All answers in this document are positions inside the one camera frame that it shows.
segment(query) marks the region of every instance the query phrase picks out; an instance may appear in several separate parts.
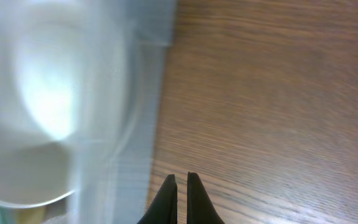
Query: black object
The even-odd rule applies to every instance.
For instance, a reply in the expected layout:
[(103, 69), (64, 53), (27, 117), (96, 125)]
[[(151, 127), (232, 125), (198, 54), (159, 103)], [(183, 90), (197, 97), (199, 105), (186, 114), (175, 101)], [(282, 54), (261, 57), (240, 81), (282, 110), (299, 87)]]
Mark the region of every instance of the black object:
[[(178, 187), (168, 175), (149, 209), (138, 224), (177, 224)], [(216, 213), (200, 177), (187, 175), (187, 224), (224, 224)]]

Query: wooden table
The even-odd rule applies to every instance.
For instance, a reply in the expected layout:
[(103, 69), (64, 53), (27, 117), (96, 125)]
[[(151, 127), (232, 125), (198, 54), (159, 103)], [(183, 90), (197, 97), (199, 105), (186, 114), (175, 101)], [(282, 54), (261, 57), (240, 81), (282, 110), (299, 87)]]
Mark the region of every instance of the wooden table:
[(358, 223), (358, 0), (179, 0), (149, 202), (199, 173), (229, 223)]

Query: wooden surface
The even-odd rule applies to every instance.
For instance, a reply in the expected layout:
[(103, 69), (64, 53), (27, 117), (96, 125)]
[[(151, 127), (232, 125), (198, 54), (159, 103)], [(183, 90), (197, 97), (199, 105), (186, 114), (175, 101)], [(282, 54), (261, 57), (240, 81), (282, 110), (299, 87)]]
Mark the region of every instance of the wooden surface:
[(179, 0), (149, 202), (199, 173), (229, 223), (358, 223), (358, 0)]

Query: brown wood grain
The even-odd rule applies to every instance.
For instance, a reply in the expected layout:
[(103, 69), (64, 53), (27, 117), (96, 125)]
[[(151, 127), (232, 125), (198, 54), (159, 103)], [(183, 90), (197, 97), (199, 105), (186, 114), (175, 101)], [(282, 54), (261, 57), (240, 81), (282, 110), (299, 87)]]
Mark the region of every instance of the brown wood grain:
[(358, 223), (358, 1), (179, 0), (149, 202), (199, 173), (229, 223)]

